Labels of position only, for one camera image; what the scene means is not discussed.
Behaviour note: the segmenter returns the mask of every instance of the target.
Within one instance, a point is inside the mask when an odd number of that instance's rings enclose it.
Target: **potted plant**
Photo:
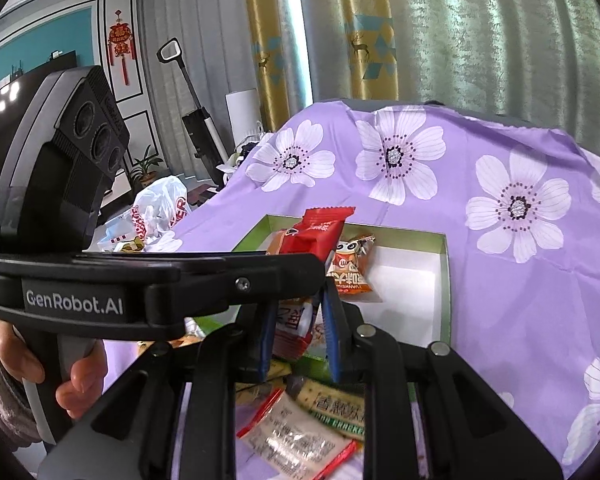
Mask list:
[[[134,181],[138,181],[142,187],[147,187],[157,177],[157,171],[150,171],[153,166],[160,166],[161,162],[164,162],[157,153],[149,155],[151,145],[146,147],[144,150],[144,157],[142,159],[135,159],[135,168],[131,171],[131,178]]]

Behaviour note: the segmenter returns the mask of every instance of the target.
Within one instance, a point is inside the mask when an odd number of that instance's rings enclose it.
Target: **red tassel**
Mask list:
[[[125,85],[129,86],[129,74],[126,72],[125,55],[122,55],[122,75],[125,77]]]

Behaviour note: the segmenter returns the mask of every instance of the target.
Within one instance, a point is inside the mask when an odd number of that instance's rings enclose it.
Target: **camera lens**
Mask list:
[[[78,137],[78,139],[83,138],[89,132],[91,123],[93,123],[93,116],[93,103],[86,102],[80,107],[80,110],[75,117],[74,125],[75,136]]]
[[[109,171],[115,171],[120,165],[120,148],[113,148],[111,155],[109,155]]]
[[[93,137],[93,143],[91,145],[91,156],[94,160],[100,160],[107,151],[110,136],[111,130],[109,130],[109,127],[106,125],[101,126],[97,131],[96,136]]]

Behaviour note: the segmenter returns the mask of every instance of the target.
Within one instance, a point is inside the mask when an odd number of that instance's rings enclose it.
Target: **fuzzy pink sleeve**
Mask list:
[[[12,450],[39,442],[31,409],[20,398],[0,364],[0,430],[4,433]]]

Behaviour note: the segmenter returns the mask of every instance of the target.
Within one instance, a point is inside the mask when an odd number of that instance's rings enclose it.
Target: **sleeve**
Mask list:
[[[0,431],[12,450],[40,442],[33,413],[20,386],[0,362]]]

